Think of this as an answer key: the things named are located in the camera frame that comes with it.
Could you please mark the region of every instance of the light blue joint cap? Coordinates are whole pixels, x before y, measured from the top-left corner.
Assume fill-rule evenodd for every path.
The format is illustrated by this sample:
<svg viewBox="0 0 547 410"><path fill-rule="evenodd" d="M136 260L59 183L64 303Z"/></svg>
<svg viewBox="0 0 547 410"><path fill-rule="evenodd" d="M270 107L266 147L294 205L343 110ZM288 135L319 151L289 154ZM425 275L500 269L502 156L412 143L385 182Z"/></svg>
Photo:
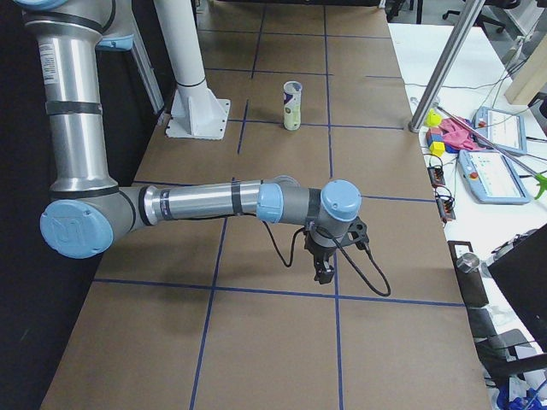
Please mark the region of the light blue joint cap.
<svg viewBox="0 0 547 410"><path fill-rule="evenodd" d="M100 254L114 241L112 226L98 209L71 199L52 202L45 209L40 231L51 248L75 259Z"/></svg>
<svg viewBox="0 0 547 410"><path fill-rule="evenodd" d="M359 214L361 192L351 182L337 179L321 190L321 205L335 220L351 222Z"/></svg>
<svg viewBox="0 0 547 410"><path fill-rule="evenodd" d="M283 191L277 184L262 184L258 190L256 217L277 224L283 216Z"/></svg>
<svg viewBox="0 0 547 410"><path fill-rule="evenodd" d="M101 51L129 51L133 48L133 34L123 37L106 37L99 41L96 49Z"/></svg>
<svg viewBox="0 0 547 410"><path fill-rule="evenodd" d="M68 0L14 0L23 9L45 11L62 6Z"/></svg>

